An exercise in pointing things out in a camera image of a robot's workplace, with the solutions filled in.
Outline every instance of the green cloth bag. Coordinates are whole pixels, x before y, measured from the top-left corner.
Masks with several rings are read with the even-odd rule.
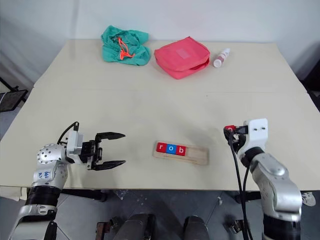
[[[125,56],[120,59],[121,47],[118,37],[127,45],[129,54],[133,57]],[[112,25],[108,26],[101,35],[103,42],[102,58],[106,62],[119,62],[122,64],[131,64],[136,66],[146,65],[150,60],[150,50],[143,46],[148,41],[148,33],[136,30],[121,30]]]

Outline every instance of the red letter block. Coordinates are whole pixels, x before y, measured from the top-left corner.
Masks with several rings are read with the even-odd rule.
[[[176,155],[185,156],[186,155],[186,147],[185,146],[176,146]]]
[[[156,151],[159,153],[165,153],[167,149],[167,144],[163,142],[158,142],[156,145]]]

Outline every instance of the white bottle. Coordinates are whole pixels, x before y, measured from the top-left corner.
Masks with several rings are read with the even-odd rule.
[[[220,68],[222,63],[226,60],[226,58],[229,56],[230,48],[226,48],[221,52],[218,57],[213,61],[213,66],[215,68]]]

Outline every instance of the black cable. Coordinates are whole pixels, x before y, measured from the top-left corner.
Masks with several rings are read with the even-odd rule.
[[[78,131],[79,122],[75,121],[75,122],[72,123],[70,126],[68,126],[68,127],[66,128],[66,130],[63,131],[63,133],[62,133],[61,136],[59,137],[58,142],[57,142],[56,144],[60,144],[60,143],[61,143],[61,140],[62,140],[62,138],[64,137],[64,135],[65,135],[72,127],[74,128],[74,130]]]
[[[232,152],[232,156],[233,156],[233,160],[234,160],[234,165],[235,165],[235,171],[236,171],[236,177],[238,180],[238,185],[239,185],[239,192],[240,192],[240,199],[241,199],[241,207],[242,207],[242,212],[243,212],[243,220],[244,220],[244,224],[243,224],[243,231],[242,231],[242,235],[243,235],[243,239],[244,240],[249,240],[248,238],[248,230],[247,230],[247,223],[245,221],[245,212],[246,212],[246,206],[245,206],[245,198],[243,195],[243,190],[242,190],[242,186],[241,186],[241,179],[240,179],[240,173],[239,173],[239,167],[238,167],[238,161],[237,161],[237,156],[236,156],[236,152],[234,150],[234,146],[232,144],[232,139],[234,136],[234,131],[230,132],[230,137],[229,137],[229,145],[231,148],[231,152]]]
[[[244,198],[244,199],[246,199],[246,184],[247,184],[247,178],[248,178],[249,169],[250,169],[250,167],[247,167],[247,168],[246,168],[245,175],[244,175],[244,180],[243,180],[243,190],[242,190],[242,193],[243,193],[243,198]],[[246,228],[247,228],[247,231],[248,231],[248,233],[249,233],[249,238],[250,238],[251,240],[254,240],[254,238],[252,237],[252,233],[251,233],[250,226],[249,226],[249,221],[248,221],[248,219],[247,219],[246,205],[244,205],[243,218],[244,218],[244,224],[246,224]]]

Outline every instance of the table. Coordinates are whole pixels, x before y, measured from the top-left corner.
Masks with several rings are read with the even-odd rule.
[[[153,51],[164,44],[149,46]],[[99,132],[126,134],[101,147],[104,161],[127,162],[104,171],[72,164],[66,188],[236,190],[223,127],[266,117],[266,151],[288,168],[301,190],[318,190],[320,114],[276,45],[204,44],[212,53],[230,47],[232,54],[219,69],[210,65],[175,80],[153,56],[141,67],[106,63],[98,40],[68,41],[0,142],[0,185],[30,186],[38,149],[79,121],[85,141]],[[157,140],[207,147],[209,165],[154,158]],[[248,178],[246,189],[258,187]]]

